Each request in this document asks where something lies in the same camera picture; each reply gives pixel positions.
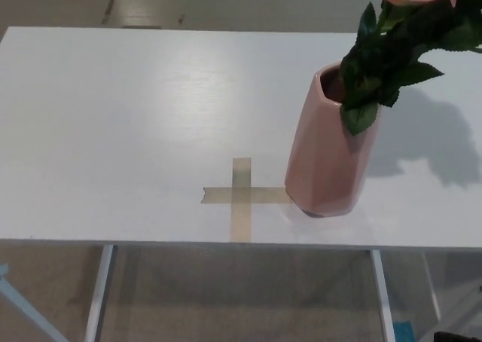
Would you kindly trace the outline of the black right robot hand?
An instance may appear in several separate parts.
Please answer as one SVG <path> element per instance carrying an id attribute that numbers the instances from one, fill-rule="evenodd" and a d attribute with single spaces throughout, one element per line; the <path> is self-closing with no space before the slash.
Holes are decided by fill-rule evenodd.
<path id="1" fill-rule="evenodd" d="M 437 331 L 433 336 L 434 342 L 482 342 L 476 337 L 467 337 L 460 334 L 454 334 L 446 331 Z"/>

